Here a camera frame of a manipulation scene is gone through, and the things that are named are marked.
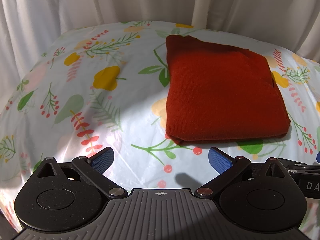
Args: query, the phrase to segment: crosshair marking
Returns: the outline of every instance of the crosshair marking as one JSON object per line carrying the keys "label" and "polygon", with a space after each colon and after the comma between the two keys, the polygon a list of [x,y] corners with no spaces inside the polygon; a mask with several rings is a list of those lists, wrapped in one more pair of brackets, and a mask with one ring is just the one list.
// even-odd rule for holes
{"label": "crosshair marking", "polygon": [[164,196],[164,195],[167,194],[167,193],[164,193],[163,191],[159,191],[159,192],[157,192],[156,194],[159,195],[159,196]]}

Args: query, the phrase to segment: folded cloth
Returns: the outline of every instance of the folded cloth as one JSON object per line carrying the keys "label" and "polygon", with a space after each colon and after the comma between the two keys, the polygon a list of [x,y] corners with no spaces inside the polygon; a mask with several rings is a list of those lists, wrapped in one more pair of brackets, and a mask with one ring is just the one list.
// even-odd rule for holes
{"label": "folded cloth", "polygon": [[280,138],[290,126],[265,57],[248,49],[166,38],[166,134],[176,144]]}

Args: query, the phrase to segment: metal screw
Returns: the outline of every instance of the metal screw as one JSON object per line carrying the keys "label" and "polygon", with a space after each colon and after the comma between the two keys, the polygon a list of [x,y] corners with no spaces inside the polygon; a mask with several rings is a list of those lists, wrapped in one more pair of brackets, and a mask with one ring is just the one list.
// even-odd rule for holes
{"label": "metal screw", "polygon": [[112,188],[111,190],[109,190],[109,194],[113,195],[113,196],[120,196],[124,193],[124,190],[122,188]]}
{"label": "metal screw", "polygon": [[201,196],[209,196],[213,193],[212,189],[207,187],[201,187],[197,190],[198,194]]}

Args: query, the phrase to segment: black mechanical arm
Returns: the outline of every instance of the black mechanical arm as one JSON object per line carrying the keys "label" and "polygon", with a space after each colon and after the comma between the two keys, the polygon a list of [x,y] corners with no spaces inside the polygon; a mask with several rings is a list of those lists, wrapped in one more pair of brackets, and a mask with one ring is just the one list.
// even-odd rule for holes
{"label": "black mechanical arm", "polygon": [[87,158],[57,163],[45,158],[14,203],[24,230],[16,240],[290,239],[305,197],[320,199],[320,165],[268,158],[251,163],[209,150],[219,176],[198,188],[133,189],[103,176],[113,163],[107,147]]}

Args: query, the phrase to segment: ribbed black surface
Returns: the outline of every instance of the ribbed black surface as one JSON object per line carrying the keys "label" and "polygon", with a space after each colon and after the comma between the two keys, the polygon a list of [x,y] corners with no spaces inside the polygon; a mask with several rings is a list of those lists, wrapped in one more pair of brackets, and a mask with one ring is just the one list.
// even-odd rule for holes
{"label": "ribbed black surface", "polygon": [[238,228],[220,214],[213,201],[195,198],[186,189],[135,189],[132,195],[125,199],[109,201],[100,217],[81,229],[55,235],[26,229],[16,239],[307,240],[308,238],[297,229],[279,234],[259,234]]}

